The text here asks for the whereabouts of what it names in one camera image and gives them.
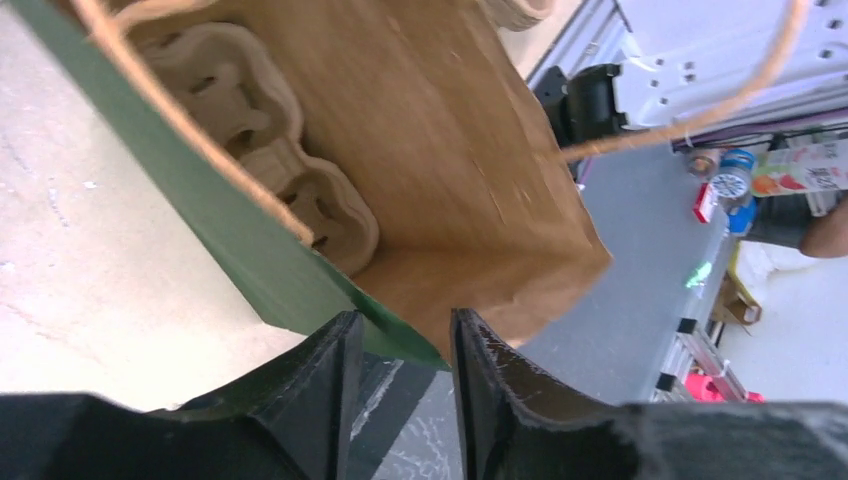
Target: skin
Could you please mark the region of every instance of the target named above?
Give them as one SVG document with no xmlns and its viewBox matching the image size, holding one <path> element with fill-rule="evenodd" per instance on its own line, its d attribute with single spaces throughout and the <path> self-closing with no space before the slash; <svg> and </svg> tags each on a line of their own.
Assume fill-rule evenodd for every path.
<svg viewBox="0 0 848 480">
<path fill-rule="evenodd" d="M 813 222 L 801 240 L 800 251 L 814 258 L 848 256 L 848 197 L 832 212 Z"/>
</svg>

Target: beige surface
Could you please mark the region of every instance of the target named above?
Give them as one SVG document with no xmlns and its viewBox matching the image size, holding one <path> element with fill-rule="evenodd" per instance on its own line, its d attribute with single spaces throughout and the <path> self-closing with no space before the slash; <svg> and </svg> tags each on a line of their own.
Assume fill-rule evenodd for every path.
<svg viewBox="0 0 848 480">
<path fill-rule="evenodd" d="M 524 32 L 499 29 L 498 36 L 504 44 L 512 64 L 522 77 L 527 78 L 536 64 L 550 49 L 554 40 L 568 24 L 582 0 L 558 0 L 550 17 Z"/>
<path fill-rule="evenodd" d="M 0 4 L 0 391 L 183 402 L 299 342 L 229 282 Z"/>
</svg>

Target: juice carton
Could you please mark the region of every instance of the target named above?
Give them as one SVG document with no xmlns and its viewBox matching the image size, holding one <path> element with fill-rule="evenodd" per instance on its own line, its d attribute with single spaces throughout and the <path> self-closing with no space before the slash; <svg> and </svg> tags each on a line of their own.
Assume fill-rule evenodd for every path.
<svg viewBox="0 0 848 480">
<path fill-rule="evenodd" d="M 848 190 L 848 139 L 763 153 L 751 175 L 757 197 Z"/>
</svg>

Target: white wall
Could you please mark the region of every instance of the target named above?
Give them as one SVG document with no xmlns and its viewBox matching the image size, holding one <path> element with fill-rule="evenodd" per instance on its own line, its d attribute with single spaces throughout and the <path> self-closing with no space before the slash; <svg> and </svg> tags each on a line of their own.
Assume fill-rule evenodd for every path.
<svg viewBox="0 0 848 480">
<path fill-rule="evenodd" d="M 848 258 L 772 273 L 762 320 L 728 326 L 721 350 L 766 400 L 848 404 Z"/>
</svg>

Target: egg carton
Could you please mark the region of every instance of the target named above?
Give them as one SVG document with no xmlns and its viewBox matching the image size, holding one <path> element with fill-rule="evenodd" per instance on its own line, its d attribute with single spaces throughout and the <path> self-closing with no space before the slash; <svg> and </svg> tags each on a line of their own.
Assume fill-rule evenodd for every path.
<svg viewBox="0 0 848 480">
<path fill-rule="evenodd" d="M 142 54 L 197 124 L 312 229 L 315 250 L 347 275 L 368 264 L 377 220 L 338 166 L 304 151 L 297 97 L 253 33 L 204 23 Z"/>
</svg>

